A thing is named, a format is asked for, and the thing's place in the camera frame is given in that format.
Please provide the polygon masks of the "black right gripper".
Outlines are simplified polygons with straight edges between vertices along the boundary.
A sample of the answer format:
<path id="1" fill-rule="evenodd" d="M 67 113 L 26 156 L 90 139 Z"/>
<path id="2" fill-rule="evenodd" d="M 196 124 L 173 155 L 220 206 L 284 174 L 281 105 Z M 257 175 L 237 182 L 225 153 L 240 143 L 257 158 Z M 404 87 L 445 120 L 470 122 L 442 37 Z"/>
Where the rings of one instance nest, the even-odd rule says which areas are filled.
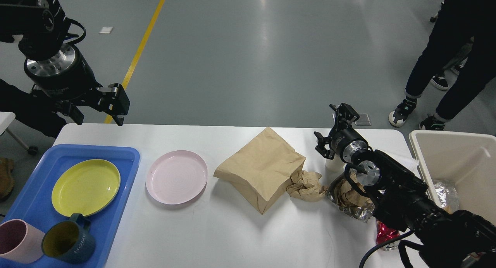
<path id="1" fill-rule="evenodd" d="M 337 155 L 342 162 L 353 163 L 354 158 L 369 149 L 367 141 L 352 128 L 352 123 L 358 121 L 360 115 L 349 104 L 330 104 L 335 112 L 334 125 L 327 137 L 314 131 L 317 138 L 315 150 L 325 159 L 333 160 Z"/>

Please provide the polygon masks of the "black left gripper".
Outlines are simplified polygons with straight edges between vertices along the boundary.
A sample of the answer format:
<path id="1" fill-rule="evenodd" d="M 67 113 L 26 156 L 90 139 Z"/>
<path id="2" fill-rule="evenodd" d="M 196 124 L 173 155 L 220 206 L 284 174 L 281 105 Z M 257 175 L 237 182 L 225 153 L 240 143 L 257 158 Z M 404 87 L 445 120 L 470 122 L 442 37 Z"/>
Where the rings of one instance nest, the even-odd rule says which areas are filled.
<path id="1" fill-rule="evenodd" d="M 122 126 L 129 112 L 131 102 L 124 87 L 113 83 L 107 87 L 97 82 L 91 67 L 75 45 L 63 44 L 60 50 L 48 60 L 24 62 L 24 72 L 33 81 L 31 96 L 48 104 L 55 113 L 62 113 L 78 125 L 84 115 L 69 100 L 88 92 L 88 106 L 111 116 Z"/>

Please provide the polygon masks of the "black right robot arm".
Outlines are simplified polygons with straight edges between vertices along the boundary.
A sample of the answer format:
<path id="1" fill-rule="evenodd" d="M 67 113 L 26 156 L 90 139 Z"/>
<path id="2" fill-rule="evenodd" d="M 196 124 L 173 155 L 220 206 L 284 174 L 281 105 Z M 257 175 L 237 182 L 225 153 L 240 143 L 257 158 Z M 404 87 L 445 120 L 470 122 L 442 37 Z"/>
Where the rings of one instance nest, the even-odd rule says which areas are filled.
<path id="1" fill-rule="evenodd" d="M 450 214 L 427 197 L 427 184 L 386 153 L 372 149 L 353 128 L 359 114 L 348 104 L 330 105 L 335 123 L 327 137 L 315 132 L 324 158 L 345 163 L 346 179 L 360 196 L 371 199 L 372 215 L 400 230 L 399 254 L 411 268 L 406 248 L 417 250 L 430 268 L 494 268 L 495 226 L 467 210 Z"/>

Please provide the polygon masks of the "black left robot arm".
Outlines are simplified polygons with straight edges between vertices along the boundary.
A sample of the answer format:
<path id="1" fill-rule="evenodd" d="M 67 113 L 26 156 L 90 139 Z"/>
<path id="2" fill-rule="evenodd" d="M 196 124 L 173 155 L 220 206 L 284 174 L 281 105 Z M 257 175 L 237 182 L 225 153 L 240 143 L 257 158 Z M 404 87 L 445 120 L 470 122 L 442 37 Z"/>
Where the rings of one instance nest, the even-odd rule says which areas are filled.
<path id="1" fill-rule="evenodd" d="M 25 56 L 24 72 L 33 96 L 50 100 L 56 112 L 81 125 L 80 106 L 104 112 L 121 126 L 130 100 L 119 83 L 103 86 L 76 46 L 85 27 L 66 16 L 58 0 L 1 0 L 1 40 L 13 42 Z"/>

